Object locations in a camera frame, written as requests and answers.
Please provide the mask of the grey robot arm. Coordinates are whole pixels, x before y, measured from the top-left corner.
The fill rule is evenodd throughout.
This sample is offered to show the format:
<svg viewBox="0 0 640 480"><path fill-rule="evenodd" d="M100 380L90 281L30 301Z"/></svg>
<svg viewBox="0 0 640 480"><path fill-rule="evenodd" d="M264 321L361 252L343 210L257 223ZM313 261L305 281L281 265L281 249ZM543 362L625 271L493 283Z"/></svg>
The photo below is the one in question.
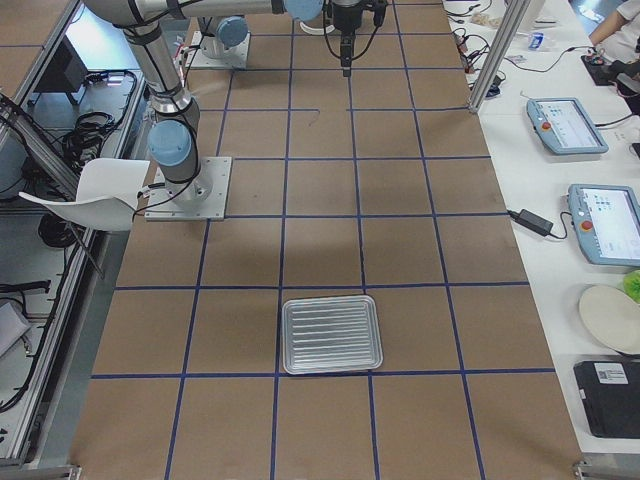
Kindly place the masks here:
<svg viewBox="0 0 640 480"><path fill-rule="evenodd" d="M121 30L148 82L151 106L158 119L177 120L196 135L200 113L191 93L176 70L162 38L160 20L170 16L204 21L202 35L211 36L226 48L242 43L248 35L247 15L289 14L308 21L321 15L340 32L340 49L331 55L340 61L343 76L351 76L356 34L365 12L373 14L378 30L386 16L386 1L87 1L87 8Z"/></svg>
<svg viewBox="0 0 640 480"><path fill-rule="evenodd" d="M220 58L227 50L244 42L249 36L247 21L242 15L199 17L200 47L209 58Z"/></svg>

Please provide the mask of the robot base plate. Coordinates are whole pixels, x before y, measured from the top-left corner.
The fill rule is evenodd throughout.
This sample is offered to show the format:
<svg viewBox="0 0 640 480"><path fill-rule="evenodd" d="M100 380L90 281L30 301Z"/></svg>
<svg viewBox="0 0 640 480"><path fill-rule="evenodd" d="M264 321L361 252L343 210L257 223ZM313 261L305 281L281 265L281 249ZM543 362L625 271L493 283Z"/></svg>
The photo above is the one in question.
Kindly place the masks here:
<svg viewBox="0 0 640 480"><path fill-rule="evenodd" d="M249 54L250 34L236 46L226 48L217 38L196 31L184 60L185 67L196 70L244 70Z"/></svg>
<svg viewBox="0 0 640 480"><path fill-rule="evenodd" d="M200 172L181 192L182 186L167 183L159 167L155 183L162 188L150 193L150 208L144 211L147 221L199 221L225 219L232 170L231 157L201 157Z"/></svg>

